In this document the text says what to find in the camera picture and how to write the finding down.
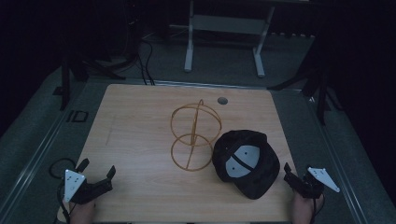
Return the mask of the black floor bracket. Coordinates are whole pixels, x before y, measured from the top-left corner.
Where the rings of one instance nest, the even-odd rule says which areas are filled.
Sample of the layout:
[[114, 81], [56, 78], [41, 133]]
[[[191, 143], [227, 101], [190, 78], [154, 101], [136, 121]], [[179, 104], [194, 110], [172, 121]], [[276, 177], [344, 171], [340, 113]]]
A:
[[67, 122], [86, 122], [88, 119], [89, 113], [87, 111], [81, 110], [72, 110], [66, 121]]

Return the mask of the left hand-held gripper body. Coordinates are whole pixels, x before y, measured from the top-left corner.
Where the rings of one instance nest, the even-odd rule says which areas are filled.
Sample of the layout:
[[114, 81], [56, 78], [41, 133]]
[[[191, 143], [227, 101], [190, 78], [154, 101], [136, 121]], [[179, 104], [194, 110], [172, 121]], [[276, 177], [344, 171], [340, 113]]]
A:
[[85, 204], [113, 190], [112, 179], [107, 177], [89, 184], [85, 175], [71, 170], [65, 170], [64, 174], [64, 200], [68, 203]]

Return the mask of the gold wire hat stand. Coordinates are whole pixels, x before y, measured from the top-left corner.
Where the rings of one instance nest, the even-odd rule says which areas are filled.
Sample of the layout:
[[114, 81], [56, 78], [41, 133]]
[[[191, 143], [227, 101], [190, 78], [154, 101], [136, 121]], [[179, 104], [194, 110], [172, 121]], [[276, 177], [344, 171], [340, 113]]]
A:
[[211, 163], [214, 142], [222, 131], [222, 120], [214, 108], [203, 99], [183, 105], [173, 111], [170, 129], [175, 137], [170, 155], [178, 168], [197, 172]]

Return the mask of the black baseball cap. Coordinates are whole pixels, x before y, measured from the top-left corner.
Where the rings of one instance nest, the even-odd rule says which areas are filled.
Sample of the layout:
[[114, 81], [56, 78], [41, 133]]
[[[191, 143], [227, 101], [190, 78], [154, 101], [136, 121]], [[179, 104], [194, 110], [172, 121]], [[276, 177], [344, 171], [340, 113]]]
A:
[[221, 181], [234, 183], [250, 200], [260, 199], [280, 170], [267, 135], [251, 130], [224, 133], [215, 143], [212, 163]]

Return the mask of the person's right hand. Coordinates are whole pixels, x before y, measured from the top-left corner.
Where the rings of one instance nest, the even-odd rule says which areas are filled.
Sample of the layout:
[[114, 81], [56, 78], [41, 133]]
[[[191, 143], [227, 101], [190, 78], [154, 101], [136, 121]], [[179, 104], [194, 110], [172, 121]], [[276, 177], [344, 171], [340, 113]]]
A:
[[315, 216], [321, 211], [324, 202], [325, 196], [323, 194], [318, 199], [308, 199], [294, 191], [291, 203], [291, 223], [313, 224]]

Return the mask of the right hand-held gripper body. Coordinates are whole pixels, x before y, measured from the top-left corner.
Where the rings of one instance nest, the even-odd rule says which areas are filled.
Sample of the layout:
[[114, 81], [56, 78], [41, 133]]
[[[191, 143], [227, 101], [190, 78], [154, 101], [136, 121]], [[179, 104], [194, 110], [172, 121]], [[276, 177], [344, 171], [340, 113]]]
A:
[[292, 173], [288, 181], [289, 186], [299, 192], [304, 198], [318, 199], [325, 187], [335, 192], [340, 191], [340, 188], [335, 184], [325, 168], [311, 167], [309, 172], [312, 175], [310, 181], [305, 181], [304, 178], [299, 178], [294, 173]]

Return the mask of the person's left hand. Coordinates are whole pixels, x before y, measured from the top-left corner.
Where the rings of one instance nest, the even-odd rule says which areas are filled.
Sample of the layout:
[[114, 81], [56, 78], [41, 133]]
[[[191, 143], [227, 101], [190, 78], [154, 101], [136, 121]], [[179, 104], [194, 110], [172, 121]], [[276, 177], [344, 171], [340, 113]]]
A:
[[95, 201], [85, 204], [70, 203], [70, 224], [92, 224]]

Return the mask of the white metal desk frame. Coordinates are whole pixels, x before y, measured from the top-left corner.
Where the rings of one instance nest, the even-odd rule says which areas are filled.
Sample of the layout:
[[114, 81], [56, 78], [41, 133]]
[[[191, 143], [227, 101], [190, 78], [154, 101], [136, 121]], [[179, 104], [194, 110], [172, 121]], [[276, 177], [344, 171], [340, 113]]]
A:
[[193, 61], [193, 32], [210, 31], [223, 32], [244, 35], [258, 35], [259, 43], [252, 49], [253, 59], [256, 66], [257, 76], [264, 77], [265, 71], [262, 63], [262, 47], [265, 38], [268, 35], [269, 27], [275, 12], [275, 7], [269, 7], [266, 18], [263, 20], [256, 19], [239, 19], [231, 17], [209, 16], [194, 13], [194, 0], [190, 0], [189, 5], [189, 24], [188, 24], [188, 45], [184, 62], [184, 71], [192, 70]]

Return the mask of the black tripod stand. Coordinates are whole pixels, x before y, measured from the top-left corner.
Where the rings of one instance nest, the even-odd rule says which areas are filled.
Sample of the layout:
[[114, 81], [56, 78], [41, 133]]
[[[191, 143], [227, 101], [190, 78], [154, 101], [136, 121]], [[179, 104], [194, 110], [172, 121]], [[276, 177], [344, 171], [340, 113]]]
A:
[[329, 98], [335, 104], [334, 99], [328, 96], [328, 83], [331, 71], [332, 67], [326, 63], [302, 62], [295, 76], [280, 84], [268, 87], [268, 90], [281, 91], [305, 79], [306, 82], [302, 88], [302, 94], [304, 97], [313, 97], [316, 92], [318, 93], [316, 117], [319, 123], [324, 125], [324, 114], [327, 107], [326, 99]]
[[81, 52], [65, 50], [61, 63], [61, 85], [53, 92], [54, 95], [60, 95], [62, 97], [60, 110], [65, 110], [70, 101], [70, 73], [73, 73], [78, 80], [86, 81], [88, 79], [88, 74], [85, 67], [89, 66], [106, 77], [124, 79], [124, 77], [116, 75], [114, 70], [125, 67], [131, 62], [131, 60], [126, 60], [121, 63], [105, 66]]

